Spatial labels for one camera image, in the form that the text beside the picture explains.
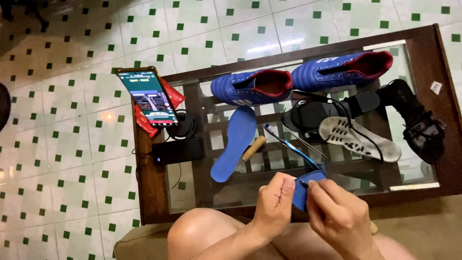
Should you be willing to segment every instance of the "awl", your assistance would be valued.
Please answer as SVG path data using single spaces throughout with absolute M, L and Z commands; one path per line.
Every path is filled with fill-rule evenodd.
M 252 146 L 250 146 L 249 149 L 247 149 L 247 151 L 245 151 L 245 153 L 242 155 L 242 158 L 239 160 L 239 162 L 237 163 L 236 165 L 236 168 L 234 168 L 234 171 L 237 170 L 237 168 L 239 168 L 239 166 L 241 166 L 241 164 L 243 164 L 244 162 L 248 161 L 251 159 L 251 157 L 255 154 L 255 152 L 260 149 L 260 147 L 266 143 L 266 138 L 264 136 L 259 136 L 257 138 L 257 140 L 255 140 L 254 144 L 252 144 Z

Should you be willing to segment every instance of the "wooden table frame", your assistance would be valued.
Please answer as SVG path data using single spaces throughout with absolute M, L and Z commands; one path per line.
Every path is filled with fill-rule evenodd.
M 399 40 L 406 40 L 409 64 L 413 74 L 413 82 L 417 90 L 418 99 L 425 105 L 427 110 L 433 111 L 438 119 L 443 120 L 447 127 L 445 129 L 444 140 L 444 155 L 435 164 L 436 175 L 440 187 L 426 188 L 418 190 L 405 190 L 385 193 L 375 193 L 361 195 L 369 206 L 386 205 L 405 201 L 414 201 L 425 198 L 441 197 L 447 195 L 461 194 L 462 186 L 458 180 L 460 177 L 460 169 L 462 169 L 462 118 L 459 105 L 457 103 L 456 92 L 450 76 L 448 61 L 444 52 L 443 41 L 437 24 L 425 27 L 392 32 L 372 37 L 365 37 L 356 40 L 334 43 L 310 49 L 297 50 L 289 53 L 267 56 L 244 62 L 226 64 L 218 67 L 199 69 L 180 74 L 164 76 L 163 79 L 169 82 L 172 86 L 183 86 L 185 96 L 197 96 L 201 98 L 197 88 L 199 78 L 205 78 L 209 75 L 228 74 L 232 71 L 239 71 L 252 68 L 260 68 L 283 62 L 303 59 L 309 61 L 317 57 L 330 56 L 333 53 L 342 52 L 348 53 L 354 50 L 359 50 L 364 46 L 370 46 L 380 43 L 387 43 Z M 443 88 L 439 95 L 436 95 L 430 90 L 430 85 L 433 81 L 441 82 Z M 217 104 L 214 97 L 206 98 L 211 105 Z M 185 100 L 186 108 L 189 112 L 195 115 L 201 115 L 204 111 L 202 106 L 194 104 L 193 100 Z M 260 116 L 260 121 L 268 122 L 268 118 L 276 117 L 280 114 Z M 199 132 L 204 128 L 212 127 L 211 125 L 200 125 Z M 136 124 L 134 119 L 134 136 L 135 149 L 137 155 L 143 155 L 151 151 L 151 144 L 162 142 L 162 137 L 157 134 L 150 138 L 148 134 Z M 278 149 L 278 143 L 270 143 L 265 149 Z M 152 158 L 149 156 L 145 159 L 137 156 L 139 163 L 138 188 L 140 198 L 140 214 L 141 224 L 151 223 L 166 223 L 173 222 L 180 217 L 182 213 L 170 213 L 168 187 L 166 181 L 165 167 L 155 167 L 152 164 Z M 370 168 L 367 165 L 369 162 L 360 161 L 348 167 Z M 193 161 L 193 168 L 211 167 L 210 160 Z M 396 182 L 396 178 L 389 178 L 387 173 L 393 172 L 395 164 L 383 164 L 376 170 L 382 172 L 381 178 L 391 181 L 388 185 L 401 185 Z M 332 173 L 341 173 L 345 166 L 342 164 L 330 164 L 327 171 Z M 302 174 L 303 168 L 293 169 L 293 174 Z M 195 192 L 200 191 L 201 187 L 195 187 Z M 196 202 L 196 205 L 208 205 L 209 202 Z M 220 211 L 231 216 L 252 216 L 255 212 L 255 206 L 242 206 L 220 209 Z M 306 220 L 306 215 L 303 212 L 294 211 L 292 216 L 294 221 Z

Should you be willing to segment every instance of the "phone stand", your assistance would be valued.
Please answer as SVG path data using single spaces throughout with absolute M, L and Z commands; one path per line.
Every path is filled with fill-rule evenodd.
M 176 137 L 191 138 L 197 130 L 197 122 L 195 117 L 184 109 L 178 109 L 176 111 L 176 115 L 179 121 L 179 125 L 167 127 L 167 133 L 171 138 L 175 140 Z

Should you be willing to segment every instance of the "knee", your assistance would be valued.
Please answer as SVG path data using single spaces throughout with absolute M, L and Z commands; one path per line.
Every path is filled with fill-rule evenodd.
M 181 242 L 198 237 L 201 233 L 210 230 L 221 212 L 208 208 L 195 208 L 184 213 L 169 230 L 167 241 L 169 243 Z

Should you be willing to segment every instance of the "leg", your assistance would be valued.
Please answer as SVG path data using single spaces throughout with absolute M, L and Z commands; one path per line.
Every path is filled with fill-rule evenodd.
M 393 239 L 376 235 L 374 240 L 386 260 L 415 260 Z M 309 223 L 292 223 L 271 242 L 289 260 L 342 260 L 340 255 L 311 229 Z
M 216 242 L 245 226 L 217 210 L 197 208 L 184 213 L 170 228 L 167 242 L 170 260 L 190 260 Z M 248 259 L 284 259 L 271 244 Z

